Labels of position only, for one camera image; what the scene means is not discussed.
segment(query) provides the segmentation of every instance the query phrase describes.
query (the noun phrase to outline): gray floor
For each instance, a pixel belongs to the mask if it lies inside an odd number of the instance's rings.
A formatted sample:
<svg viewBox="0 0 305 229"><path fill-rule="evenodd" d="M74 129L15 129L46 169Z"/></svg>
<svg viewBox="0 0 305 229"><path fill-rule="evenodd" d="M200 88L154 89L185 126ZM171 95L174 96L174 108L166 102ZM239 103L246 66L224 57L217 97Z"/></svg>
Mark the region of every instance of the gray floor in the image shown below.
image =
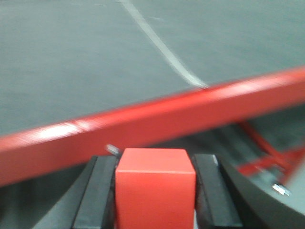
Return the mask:
<svg viewBox="0 0 305 229"><path fill-rule="evenodd" d="M0 135L190 89L124 5L0 1ZM207 84L305 63L304 1L132 1Z"/></svg>

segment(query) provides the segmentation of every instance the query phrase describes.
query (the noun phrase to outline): metal frame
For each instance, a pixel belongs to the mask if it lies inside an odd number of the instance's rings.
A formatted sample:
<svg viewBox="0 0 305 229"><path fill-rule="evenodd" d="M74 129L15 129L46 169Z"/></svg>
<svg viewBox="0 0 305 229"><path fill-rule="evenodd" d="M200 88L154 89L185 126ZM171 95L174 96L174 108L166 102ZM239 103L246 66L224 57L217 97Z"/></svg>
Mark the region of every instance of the metal frame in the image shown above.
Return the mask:
<svg viewBox="0 0 305 229"><path fill-rule="evenodd" d="M279 152L273 148L253 127L247 122L242 122L239 126L253 139L254 142L267 153L266 156L256 161L244 164L238 167L238 171L245 176L252 176L260 171L277 166L282 170L283 176L279 179L279 183L285 184L298 169L305 159L304 146Z"/></svg>
<svg viewBox="0 0 305 229"><path fill-rule="evenodd" d="M304 92L302 66L3 136L0 186L107 155L108 144L147 146L300 104Z"/></svg>

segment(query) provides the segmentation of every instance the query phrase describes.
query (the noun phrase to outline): red block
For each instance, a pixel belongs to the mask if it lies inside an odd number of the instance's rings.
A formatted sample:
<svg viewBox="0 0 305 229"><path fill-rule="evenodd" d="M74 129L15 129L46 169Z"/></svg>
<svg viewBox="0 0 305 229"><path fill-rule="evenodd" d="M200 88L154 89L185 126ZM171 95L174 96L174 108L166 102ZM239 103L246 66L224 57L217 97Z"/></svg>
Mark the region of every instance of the red block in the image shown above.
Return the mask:
<svg viewBox="0 0 305 229"><path fill-rule="evenodd" d="M193 229L195 183L183 149L126 149L115 171L118 228Z"/></svg>

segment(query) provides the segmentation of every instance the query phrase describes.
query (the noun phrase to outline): red frame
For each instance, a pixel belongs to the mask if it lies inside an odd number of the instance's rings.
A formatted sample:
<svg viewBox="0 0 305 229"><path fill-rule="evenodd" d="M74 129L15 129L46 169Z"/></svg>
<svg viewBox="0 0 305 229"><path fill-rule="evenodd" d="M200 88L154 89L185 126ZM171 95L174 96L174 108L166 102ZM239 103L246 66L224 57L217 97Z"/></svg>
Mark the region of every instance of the red frame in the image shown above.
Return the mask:
<svg viewBox="0 0 305 229"><path fill-rule="evenodd" d="M245 176L252 176L273 166L278 166L283 172L279 183L286 184L305 159L305 145L285 152L279 152L259 135L249 123L242 122L239 125L267 155L239 166L238 171Z"/></svg>
<svg viewBox="0 0 305 229"><path fill-rule="evenodd" d="M0 138L0 186L305 101L305 66L193 90Z"/></svg>

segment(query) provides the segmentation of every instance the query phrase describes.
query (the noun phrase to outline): white line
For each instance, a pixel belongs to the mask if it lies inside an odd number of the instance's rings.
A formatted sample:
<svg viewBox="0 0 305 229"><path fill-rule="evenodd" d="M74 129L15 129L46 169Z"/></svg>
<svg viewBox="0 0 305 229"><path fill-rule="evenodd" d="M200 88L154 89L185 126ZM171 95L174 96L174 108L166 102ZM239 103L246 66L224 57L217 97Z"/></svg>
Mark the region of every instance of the white line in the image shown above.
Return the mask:
<svg viewBox="0 0 305 229"><path fill-rule="evenodd" d="M208 85L200 80L194 73L187 70L178 58L174 55L172 51L167 48L160 37L155 33L151 26L147 23L144 17L136 9L133 3L129 0L124 0L121 2L137 24L141 27L144 33L150 38L150 40L155 44L155 46L161 51L165 60L169 65L177 72L187 83L194 85L196 87L206 88Z"/></svg>

